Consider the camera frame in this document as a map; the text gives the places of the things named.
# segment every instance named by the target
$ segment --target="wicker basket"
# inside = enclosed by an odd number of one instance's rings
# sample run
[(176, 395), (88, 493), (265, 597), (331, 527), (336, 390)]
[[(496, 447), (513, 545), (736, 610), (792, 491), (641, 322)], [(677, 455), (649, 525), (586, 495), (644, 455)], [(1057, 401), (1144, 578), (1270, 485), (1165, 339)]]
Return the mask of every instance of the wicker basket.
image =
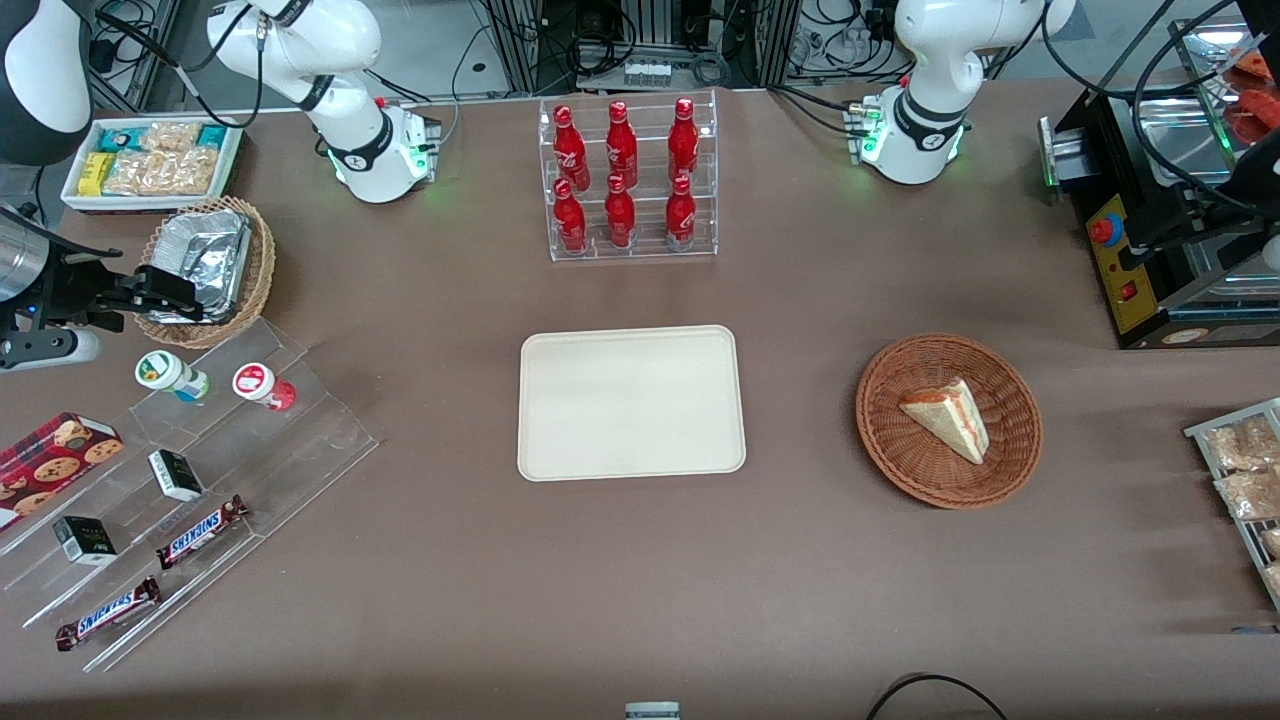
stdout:
[[(266, 227), (262, 215), (252, 205), (236, 197), (206, 200), (183, 208), (178, 210), (178, 214), (212, 213), (215, 210), (236, 210), (253, 222), (253, 236), (248, 243), (248, 258), (244, 260), (244, 279), (239, 288), (239, 309), (230, 320), (220, 325), (161, 325), (142, 315), (134, 315), (133, 319), (142, 328), (142, 332), (156, 342), (205, 350), (238, 334), (262, 314), (266, 296), (271, 292), (271, 273), (275, 272), (275, 240), (271, 237), (271, 228)], [(146, 250), (142, 251), (143, 263), (151, 261), (151, 254), (155, 252), (159, 237), (160, 228), (156, 228), (156, 232), (151, 233), (151, 241), (147, 242)]]
[[(974, 465), (909, 418), (901, 397), (960, 377), (969, 383), (991, 447)], [(991, 348), (954, 334), (920, 334), (882, 350), (863, 373), (854, 402), (872, 460), (897, 487), (954, 510), (1007, 500), (1036, 471), (1043, 445), (1030, 388)]]

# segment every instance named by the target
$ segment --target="brown tablecloth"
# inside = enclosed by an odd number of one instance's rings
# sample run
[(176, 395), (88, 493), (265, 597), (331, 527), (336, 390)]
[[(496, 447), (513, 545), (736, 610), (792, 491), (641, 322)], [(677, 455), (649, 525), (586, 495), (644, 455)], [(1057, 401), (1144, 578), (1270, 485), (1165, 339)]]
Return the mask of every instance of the brown tablecloth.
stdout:
[[(609, 268), (548, 260), (536, 102), (466, 106), (440, 181), (387, 206), (334, 181), (302, 115), (264, 115), (237, 187), (279, 245), (266, 315), (384, 445), (110, 673), (0, 601), (0, 701), (31, 703), (0, 715), (856, 717), (936, 670), (1012, 717), (1275, 717), (1280, 638), (1229, 634), (1275, 614), (1180, 429), (1280, 395), (1280, 351), (1115, 350), (1039, 183), (1036, 119), (1075, 96), (992, 83), (960, 158), (899, 187), (721, 92), (721, 255)], [(63, 231), (136, 255), (156, 222)], [(526, 337), (700, 323), (737, 337), (742, 470), (520, 477)], [(1005, 505), (922, 506), (854, 438), (864, 364), (928, 331), (995, 347), (1039, 400), (1043, 462)], [(0, 443), (120, 413), (147, 347), (131, 325), (92, 365), (0, 379)]]

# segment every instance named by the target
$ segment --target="red coca-cola bottle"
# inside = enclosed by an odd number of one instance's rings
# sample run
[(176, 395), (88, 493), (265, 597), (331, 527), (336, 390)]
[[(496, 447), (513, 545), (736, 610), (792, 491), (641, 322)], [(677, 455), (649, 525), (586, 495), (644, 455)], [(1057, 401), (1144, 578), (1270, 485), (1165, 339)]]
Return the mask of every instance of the red coca-cola bottle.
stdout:
[(582, 205), (573, 197), (573, 187), (566, 178), (556, 178), (552, 186), (556, 191), (556, 205), (552, 213), (556, 215), (556, 229), (559, 232), (561, 243), (564, 252), (581, 255), (586, 252), (586, 215), (582, 214)]
[(627, 120), (627, 104), (621, 100), (609, 102), (609, 135), (604, 147), (609, 152), (609, 172), (621, 174), (628, 188), (635, 187), (640, 182), (636, 131)]
[(684, 252), (694, 243), (694, 214), (698, 204), (689, 195), (689, 176), (680, 176), (671, 183), (667, 199), (667, 247)]
[(621, 173), (609, 176), (609, 196), (604, 200), (604, 214), (609, 218), (609, 242), (618, 250), (631, 247), (636, 234), (636, 204), (631, 200)]
[(694, 101), (689, 97), (676, 100), (676, 122), (667, 136), (667, 151), (671, 156), (667, 174), (672, 182), (681, 173), (694, 176), (698, 169), (698, 126), (694, 124)]
[(556, 118), (556, 164), (559, 165), (561, 176), (568, 178), (573, 188), (582, 192), (591, 187), (582, 133), (573, 127), (573, 113), (566, 105), (557, 106), (552, 115)]

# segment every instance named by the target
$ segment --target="sandwich slice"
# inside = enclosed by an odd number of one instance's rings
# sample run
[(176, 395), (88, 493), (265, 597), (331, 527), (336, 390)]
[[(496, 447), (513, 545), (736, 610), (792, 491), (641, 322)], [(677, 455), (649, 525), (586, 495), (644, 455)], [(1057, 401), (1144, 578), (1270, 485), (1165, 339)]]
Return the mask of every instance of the sandwich slice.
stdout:
[(982, 424), (978, 404), (973, 401), (973, 392), (964, 379), (956, 378), (943, 387), (906, 393), (899, 407), (961, 457), (982, 465), (982, 456), (991, 441), (987, 438), (987, 427)]

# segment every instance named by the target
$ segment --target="red emergency stop button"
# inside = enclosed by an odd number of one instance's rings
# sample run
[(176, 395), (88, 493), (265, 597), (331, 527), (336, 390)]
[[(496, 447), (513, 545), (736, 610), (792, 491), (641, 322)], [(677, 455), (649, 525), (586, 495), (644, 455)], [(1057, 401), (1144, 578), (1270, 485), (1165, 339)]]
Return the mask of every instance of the red emergency stop button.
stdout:
[(1093, 224), (1089, 225), (1089, 240), (1102, 245), (1103, 242), (1111, 240), (1111, 234), (1115, 229), (1115, 223), (1112, 223), (1110, 218), (1093, 220)]

